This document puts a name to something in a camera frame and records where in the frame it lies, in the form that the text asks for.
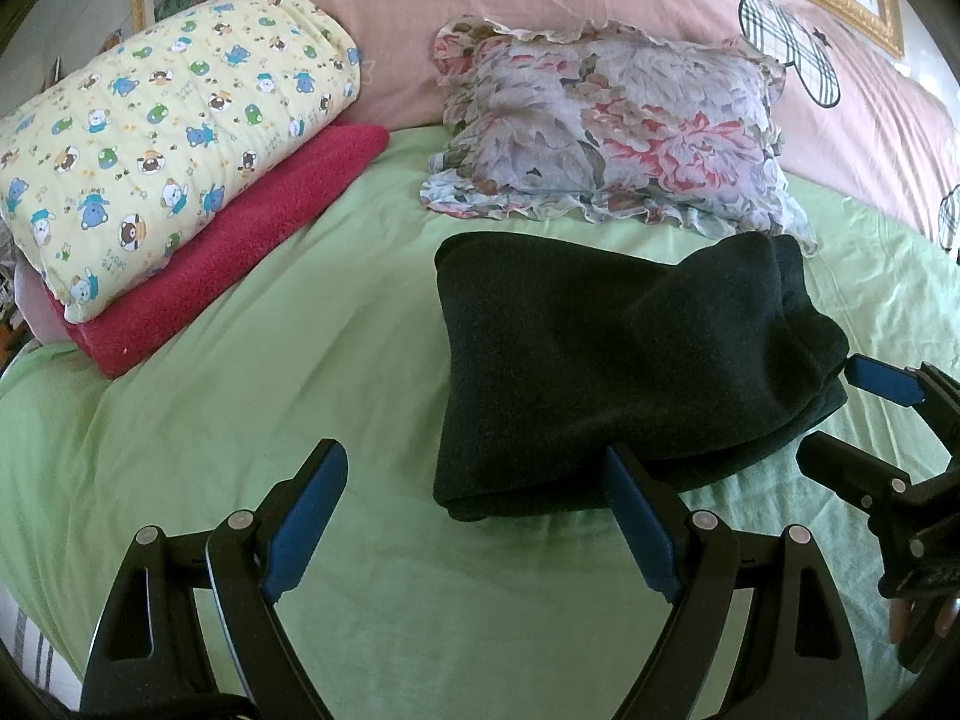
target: folded quilt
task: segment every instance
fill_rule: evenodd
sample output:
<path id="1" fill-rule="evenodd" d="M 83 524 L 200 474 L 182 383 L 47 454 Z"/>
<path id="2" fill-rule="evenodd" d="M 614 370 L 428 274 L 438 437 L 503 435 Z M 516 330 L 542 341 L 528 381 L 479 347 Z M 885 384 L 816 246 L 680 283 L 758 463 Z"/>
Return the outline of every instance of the folded quilt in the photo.
<path id="1" fill-rule="evenodd" d="M 98 317 L 70 324 L 56 312 L 66 332 L 104 375 L 126 373 L 323 213 L 386 148 L 389 137 L 373 124 L 333 124 L 323 130 L 237 196 L 195 239 L 179 250 L 171 241 L 169 265 Z M 54 295 L 48 292 L 47 298 L 56 309 Z"/>
<path id="2" fill-rule="evenodd" d="M 0 217 L 87 322 L 351 105 L 359 61 L 306 0 L 171 16 L 0 119 Z"/>

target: white wall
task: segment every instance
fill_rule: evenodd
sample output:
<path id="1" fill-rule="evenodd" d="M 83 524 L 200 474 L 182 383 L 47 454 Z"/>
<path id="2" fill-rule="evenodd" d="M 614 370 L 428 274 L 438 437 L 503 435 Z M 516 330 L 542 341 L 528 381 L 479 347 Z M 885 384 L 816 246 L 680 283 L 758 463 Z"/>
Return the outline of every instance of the white wall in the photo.
<path id="1" fill-rule="evenodd" d="M 131 30 L 130 0 L 39 0 L 0 55 L 0 116 L 40 91 L 60 56 L 64 75 L 97 55 L 114 29 Z"/>
<path id="2" fill-rule="evenodd" d="M 896 63 L 896 69 L 942 100 L 949 109 L 954 127 L 960 127 L 960 84 L 909 2 L 899 0 L 899 3 L 904 19 L 905 57 Z"/>

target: blue gripper pad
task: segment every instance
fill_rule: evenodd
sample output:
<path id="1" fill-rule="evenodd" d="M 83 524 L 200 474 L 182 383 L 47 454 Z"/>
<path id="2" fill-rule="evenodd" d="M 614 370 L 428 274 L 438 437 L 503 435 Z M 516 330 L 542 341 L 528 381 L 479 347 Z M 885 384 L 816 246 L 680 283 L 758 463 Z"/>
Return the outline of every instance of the blue gripper pad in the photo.
<path id="1" fill-rule="evenodd" d="M 676 603 L 683 595 L 683 585 L 677 573 L 673 539 L 627 466 L 610 447 L 604 455 L 600 485 L 647 586 L 661 593 L 668 603 Z"/>
<path id="2" fill-rule="evenodd" d="M 347 451 L 335 443 L 270 541 L 270 562 L 260 587 L 271 604 L 299 584 L 346 486 Z"/>
<path id="3" fill-rule="evenodd" d="M 854 354 L 847 360 L 844 372 L 856 389 L 872 392 L 904 408 L 919 405 L 925 398 L 915 376 L 886 362 Z"/>

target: striped fabric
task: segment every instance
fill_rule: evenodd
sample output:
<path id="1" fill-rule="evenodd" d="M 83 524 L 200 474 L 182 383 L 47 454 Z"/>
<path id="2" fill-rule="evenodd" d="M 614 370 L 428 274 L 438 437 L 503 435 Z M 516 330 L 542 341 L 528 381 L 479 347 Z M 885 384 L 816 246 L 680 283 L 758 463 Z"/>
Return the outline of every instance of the striped fabric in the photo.
<path id="1" fill-rule="evenodd" d="M 80 705 L 80 682 L 3 584 L 0 584 L 0 638 L 34 685 L 52 693 L 70 709 Z"/>
<path id="2" fill-rule="evenodd" d="M 769 0 L 741 0 L 740 28 L 760 53 L 793 66 L 800 82 L 820 108 L 840 101 L 840 81 L 823 44 L 790 11 Z"/>
<path id="3" fill-rule="evenodd" d="M 960 265 L 960 184 L 940 202 L 940 246 Z"/>

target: floral pillow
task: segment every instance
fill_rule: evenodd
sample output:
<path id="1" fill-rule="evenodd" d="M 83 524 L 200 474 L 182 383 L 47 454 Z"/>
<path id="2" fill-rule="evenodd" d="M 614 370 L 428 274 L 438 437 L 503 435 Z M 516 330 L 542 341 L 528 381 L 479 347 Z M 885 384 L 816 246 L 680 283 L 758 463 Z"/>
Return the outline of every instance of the floral pillow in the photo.
<path id="1" fill-rule="evenodd" d="M 430 159 L 428 208 L 538 220 L 579 208 L 714 239 L 786 233 L 816 252 L 776 163 L 784 66 L 743 38 L 698 46 L 620 23 L 562 34 L 464 17 L 433 53 L 453 137 Z"/>

